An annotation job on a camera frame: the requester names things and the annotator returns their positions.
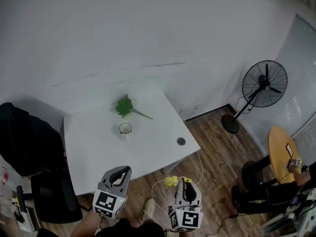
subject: phone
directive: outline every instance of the phone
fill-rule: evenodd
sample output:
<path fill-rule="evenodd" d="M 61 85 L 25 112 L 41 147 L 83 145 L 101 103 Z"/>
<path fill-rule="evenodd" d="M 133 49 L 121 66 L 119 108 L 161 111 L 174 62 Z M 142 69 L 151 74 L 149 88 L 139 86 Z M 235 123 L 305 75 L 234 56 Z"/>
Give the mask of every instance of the phone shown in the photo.
<path fill-rule="evenodd" d="M 297 205 L 298 203 L 299 203 L 299 197 L 295 196 L 291 201 L 291 205 Z"/>
<path fill-rule="evenodd" d="M 292 158 L 293 157 L 293 151 L 292 151 L 292 148 L 291 148 L 290 144 L 287 143 L 286 149 L 287 149 L 290 157 Z"/>

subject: black chair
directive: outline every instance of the black chair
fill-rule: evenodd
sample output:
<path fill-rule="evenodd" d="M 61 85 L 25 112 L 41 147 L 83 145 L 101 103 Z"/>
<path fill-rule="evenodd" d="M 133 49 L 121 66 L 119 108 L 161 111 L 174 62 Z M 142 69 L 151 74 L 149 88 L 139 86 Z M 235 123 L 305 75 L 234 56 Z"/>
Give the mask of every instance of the black chair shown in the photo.
<path fill-rule="evenodd" d="M 41 221 L 64 224 L 82 219 L 68 171 L 57 169 L 32 176 L 31 187 L 31 194 L 23 194 L 22 187 L 17 187 L 22 211 L 26 212 L 25 200 L 33 199 Z"/>

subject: round wooden table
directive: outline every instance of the round wooden table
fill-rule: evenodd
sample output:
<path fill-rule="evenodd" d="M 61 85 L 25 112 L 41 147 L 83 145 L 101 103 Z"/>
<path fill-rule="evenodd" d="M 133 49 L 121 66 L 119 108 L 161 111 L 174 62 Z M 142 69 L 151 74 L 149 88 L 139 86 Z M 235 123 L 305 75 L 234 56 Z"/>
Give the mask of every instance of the round wooden table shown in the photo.
<path fill-rule="evenodd" d="M 286 148 L 288 144 L 293 152 L 292 158 L 300 158 L 296 146 L 287 132 L 280 126 L 272 127 L 268 140 L 269 155 L 257 162 L 248 161 L 242 168 L 242 182 L 247 190 L 250 191 L 261 185 L 268 187 L 276 182 L 284 184 L 294 181 L 293 174 L 289 174 L 287 171 L 290 160 L 290 154 Z M 270 164 L 276 178 L 264 183 L 261 170 Z"/>
<path fill-rule="evenodd" d="M 294 181 L 293 174 L 288 174 L 287 165 L 290 160 L 290 154 L 286 149 L 287 144 L 293 151 L 293 159 L 299 159 L 296 146 L 290 135 L 280 126 L 274 126 L 269 132 L 269 157 L 272 165 L 273 173 L 278 182 L 281 184 L 291 183 Z"/>

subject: hand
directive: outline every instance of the hand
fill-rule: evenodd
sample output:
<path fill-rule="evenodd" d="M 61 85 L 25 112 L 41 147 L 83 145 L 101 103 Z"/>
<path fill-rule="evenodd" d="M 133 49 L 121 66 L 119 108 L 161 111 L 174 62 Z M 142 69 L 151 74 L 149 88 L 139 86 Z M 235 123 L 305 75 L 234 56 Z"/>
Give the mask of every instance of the hand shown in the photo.
<path fill-rule="evenodd" d="M 297 167 L 297 166 L 295 166 L 295 165 L 292 165 L 291 163 L 292 163 L 292 159 L 290 159 L 290 160 L 288 161 L 288 165 L 287 165 L 287 170 L 288 170 L 288 172 L 290 172 L 290 173 L 292 173 L 292 172 L 294 171 L 294 169 Z"/>

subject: fan grille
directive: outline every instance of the fan grille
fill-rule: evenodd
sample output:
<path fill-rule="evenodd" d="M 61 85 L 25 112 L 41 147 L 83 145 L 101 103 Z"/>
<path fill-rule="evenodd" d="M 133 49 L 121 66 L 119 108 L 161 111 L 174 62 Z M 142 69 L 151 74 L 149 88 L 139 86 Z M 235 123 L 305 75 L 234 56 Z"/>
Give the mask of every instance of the fan grille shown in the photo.
<path fill-rule="evenodd" d="M 269 71 L 270 87 L 281 93 L 274 92 L 270 88 L 260 91 L 250 102 L 255 107 L 267 107 L 275 104 L 285 93 L 287 87 L 287 74 L 284 67 L 276 61 L 261 61 L 253 65 L 246 73 L 242 82 L 242 94 L 247 102 L 250 96 L 260 88 L 259 77 L 266 77 L 266 64 Z"/>

